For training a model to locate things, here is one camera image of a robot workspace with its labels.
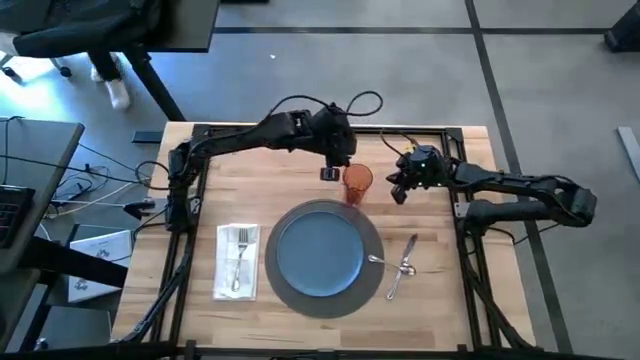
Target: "desk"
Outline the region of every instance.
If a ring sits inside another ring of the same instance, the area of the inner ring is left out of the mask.
[[[206,53],[211,44],[220,0],[165,0],[157,34],[121,49],[151,97],[169,121],[187,121],[151,66],[148,52]],[[134,143],[160,143],[162,133],[137,132]]]
[[[4,149],[5,124],[0,125],[0,144]],[[9,123],[8,129],[10,155],[66,166],[71,161],[84,127],[62,122],[16,120]],[[4,174],[4,171],[4,159],[0,159],[0,174]],[[27,215],[13,246],[0,249],[0,318],[4,318],[6,326],[4,333],[0,334],[0,350],[9,342],[40,276],[40,271],[33,269],[7,271],[15,268],[63,174],[64,169],[9,160],[8,183],[35,189],[36,195],[32,211]]]
[[[159,162],[166,164],[168,151],[188,138],[193,126],[167,124]],[[468,160],[495,169],[486,128],[462,129]],[[398,148],[408,144],[400,136],[387,137]],[[440,144],[435,137],[416,138],[422,144]],[[386,271],[377,293],[360,310],[327,320],[308,318],[290,310],[274,294],[264,269],[264,248],[270,230],[285,212],[310,199],[341,199],[343,189],[339,183],[318,179],[324,158],[299,150],[287,154],[267,149],[213,158],[179,343],[196,340],[199,347],[239,349],[426,351],[456,350],[458,344],[470,344],[448,192],[412,191],[404,205],[395,205],[389,194],[391,185],[384,178],[394,171],[396,159],[397,155],[384,147],[377,135],[358,135],[354,162],[368,165],[374,173],[374,183],[361,210],[378,228],[385,257],[391,261],[400,259],[409,236],[418,233],[412,255],[418,274],[403,279],[395,299],[387,301],[385,293],[395,271]],[[152,183],[166,186],[166,178],[166,173],[158,168]],[[150,195],[165,194],[152,191]],[[484,198],[501,201],[498,194],[487,194]],[[216,226],[231,222],[257,223],[262,227],[255,302],[212,300]],[[168,242],[169,234],[161,228],[139,235],[113,329],[114,338],[129,333],[155,300]],[[497,304],[520,334],[535,343],[510,239],[489,232],[484,245]],[[172,313],[171,303],[167,311]],[[162,339],[168,337],[169,325],[165,321]],[[487,339],[486,326],[482,325],[483,339]]]
[[[7,124],[0,125],[0,148],[4,153]],[[87,279],[98,276],[112,285],[122,284],[126,275],[126,268],[33,236],[62,179],[64,167],[71,161],[84,127],[65,122],[17,119],[9,122],[7,129],[9,155],[59,167],[18,160],[9,160],[8,163],[7,184],[29,187],[36,193],[31,210],[11,247],[0,249],[0,321],[4,325],[0,331],[0,351],[7,346],[33,288],[41,280],[41,273],[75,273],[77,276],[91,273]],[[4,176],[4,171],[4,159],[0,159],[0,176]]]

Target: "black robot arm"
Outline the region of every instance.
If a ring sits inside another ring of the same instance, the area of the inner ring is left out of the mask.
[[[391,191],[402,204],[407,191],[422,187],[447,187],[476,193],[493,191],[532,198],[527,202],[494,204],[475,200],[456,206],[456,216],[465,228],[484,234],[499,221],[553,220],[561,225],[585,227],[593,220],[597,199],[590,190],[556,175],[525,176],[489,171],[478,165],[443,157],[433,146],[414,144],[396,162],[399,171],[387,177]]]
[[[213,156],[259,147],[290,152],[305,150],[325,156],[326,167],[320,170],[322,180],[337,181],[340,177],[337,167],[349,166],[356,145],[345,112],[335,104],[315,115],[307,110],[282,112],[269,115],[246,130],[217,132],[185,141],[169,152],[167,230],[184,232],[192,226],[189,186]]]

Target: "white napkin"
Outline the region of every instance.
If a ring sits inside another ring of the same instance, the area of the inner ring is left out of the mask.
[[[231,290],[238,266],[238,233],[248,229],[249,246],[242,254],[240,265],[240,289]],[[216,244],[216,273],[213,283],[214,300],[255,301],[257,292],[258,253],[260,227],[256,224],[229,224],[218,226]]]

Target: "spoon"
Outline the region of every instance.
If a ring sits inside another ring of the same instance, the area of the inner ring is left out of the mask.
[[[415,275],[417,273],[416,268],[414,268],[410,264],[406,264],[405,263],[405,264],[402,264],[400,266],[397,266],[397,265],[388,263],[388,262],[380,259],[379,257],[375,256],[375,255],[369,255],[368,259],[369,259],[369,262],[393,266],[394,268],[400,270],[404,275],[413,276],[413,275]]]

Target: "plastic cup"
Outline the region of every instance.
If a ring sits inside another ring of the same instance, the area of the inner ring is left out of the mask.
[[[367,189],[373,183],[373,173],[362,164],[352,164],[342,174],[342,182],[345,188],[344,201],[352,206],[362,203]]]

